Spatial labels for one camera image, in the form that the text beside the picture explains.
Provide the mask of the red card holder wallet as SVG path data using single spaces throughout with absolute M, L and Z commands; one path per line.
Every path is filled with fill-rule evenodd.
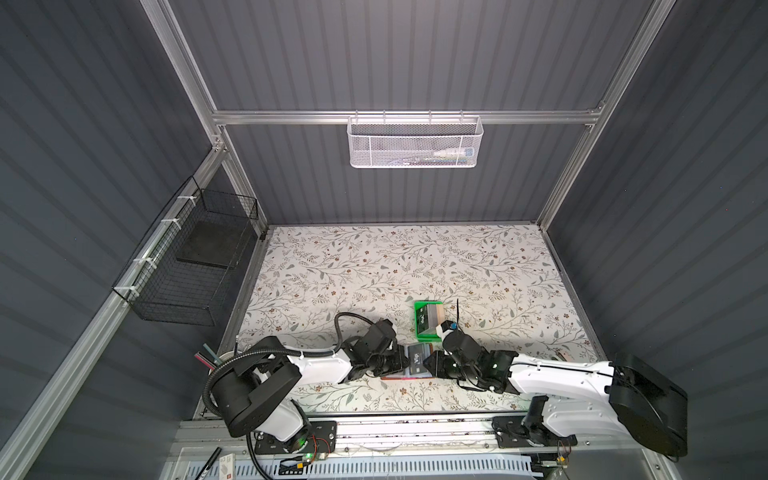
M 431 343 L 415 343 L 402 345 L 405 354 L 405 368 L 402 371 L 388 374 L 382 380 L 418 380 L 432 378 L 433 374 L 424 366 L 424 361 L 434 352 Z

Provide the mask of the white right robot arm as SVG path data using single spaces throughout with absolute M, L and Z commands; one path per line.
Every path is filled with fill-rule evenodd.
M 525 416 L 496 424 L 502 438 L 531 446 L 575 445 L 584 435 L 631 438 L 661 455 L 688 453 L 685 390 L 640 358 L 566 362 L 488 350 L 446 323 L 424 360 L 434 377 L 472 391 L 527 395 Z

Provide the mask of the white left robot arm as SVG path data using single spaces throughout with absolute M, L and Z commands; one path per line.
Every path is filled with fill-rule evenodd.
M 233 438 L 270 435 L 288 452 L 301 450 L 312 425 L 291 398 L 304 385 L 344 384 L 367 374 L 386 377 L 407 369 L 406 349 L 388 319 L 374 322 L 358 313 L 333 318 L 336 343 L 300 350 L 269 336 L 214 367 L 203 387 L 205 408 L 223 419 Z

